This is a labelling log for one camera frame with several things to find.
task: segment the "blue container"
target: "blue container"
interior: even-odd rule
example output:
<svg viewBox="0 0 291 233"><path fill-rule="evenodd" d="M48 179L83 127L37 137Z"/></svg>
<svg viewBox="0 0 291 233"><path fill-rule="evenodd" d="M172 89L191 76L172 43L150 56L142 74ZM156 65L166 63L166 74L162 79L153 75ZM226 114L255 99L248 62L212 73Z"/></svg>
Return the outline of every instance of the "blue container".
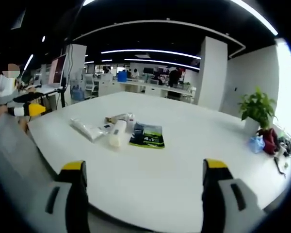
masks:
<svg viewBox="0 0 291 233"><path fill-rule="evenodd" d="M127 72L126 71L118 72L117 81L118 82L126 82L127 81Z"/></svg>

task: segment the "green leaves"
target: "green leaves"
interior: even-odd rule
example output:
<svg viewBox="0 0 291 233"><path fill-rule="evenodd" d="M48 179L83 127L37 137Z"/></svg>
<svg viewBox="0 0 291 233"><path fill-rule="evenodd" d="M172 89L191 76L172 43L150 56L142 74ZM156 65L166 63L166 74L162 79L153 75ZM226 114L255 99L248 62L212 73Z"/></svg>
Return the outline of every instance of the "green leaves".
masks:
<svg viewBox="0 0 291 233"><path fill-rule="evenodd" d="M262 129L269 127L269 119L275 116L275 111L271 104L276 104L275 100L269 99L266 93L262 93L257 87L256 92L250 96L242 96L240 105L240 113L242 120L248 117L259 122Z"/></svg>

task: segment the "black ceiling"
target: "black ceiling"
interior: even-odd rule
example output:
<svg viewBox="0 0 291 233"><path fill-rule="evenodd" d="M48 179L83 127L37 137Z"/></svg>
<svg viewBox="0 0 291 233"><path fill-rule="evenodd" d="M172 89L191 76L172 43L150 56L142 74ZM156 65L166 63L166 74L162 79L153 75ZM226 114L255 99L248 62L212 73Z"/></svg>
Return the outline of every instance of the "black ceiling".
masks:
<svg viewBox="0 0 291 233"><path fill-rule="evenodd" d="M247 0L270 23L274 12L263 11L257 1ZM211 28L246 46L242 53L274 44L274 35L250 13L229 0L96 0L81 8L75 27L71 31L82 0L45 0L42 2L17 1L0 3L0 63L24 64L30 54L35 57L31 66L39 66L60 53L64 39L71 33L75 39L101 27L136 20L170 20L188 22ZM20 29L10 30L18 15L26 9ZM92 33L74 41L87 46L87 61L113 59L123 62L136 58L136 53L100 54L106 50L155 49L197 55L201 43L208 35L228 43L228 53L240 45L202 29L170 23L138 23L117 26ZM183 56L150 53L154 60L190 65L193 59Z"/></svg>

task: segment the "blue bag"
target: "blue bag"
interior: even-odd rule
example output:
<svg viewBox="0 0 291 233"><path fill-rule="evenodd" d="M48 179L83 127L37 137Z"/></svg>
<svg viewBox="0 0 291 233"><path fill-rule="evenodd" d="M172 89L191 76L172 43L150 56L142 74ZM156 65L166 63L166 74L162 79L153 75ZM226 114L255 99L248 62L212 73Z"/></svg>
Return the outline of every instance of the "blue bag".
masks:
<svg viewBox="0 0 291 233"><path fill-rule="evenodd" d="M263 136L254 136L249 140L249 147L251 151L255 154L261 152L265 147L265 142Z"/></svg>

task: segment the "white pot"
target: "white pot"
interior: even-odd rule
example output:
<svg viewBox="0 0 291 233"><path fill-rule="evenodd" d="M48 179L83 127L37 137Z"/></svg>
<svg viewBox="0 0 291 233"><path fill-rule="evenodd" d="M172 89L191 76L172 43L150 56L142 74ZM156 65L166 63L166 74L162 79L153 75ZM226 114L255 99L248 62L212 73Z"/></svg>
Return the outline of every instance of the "white pot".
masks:
<svg viewBox="0 0 291 233"><path fill-rule="evenodd" d="M244 131L246 134L250 136L256 135L257 131L259 130L260 124L253 120L252 118L248 117L246 119L246 124L244 125Z"/></svg>

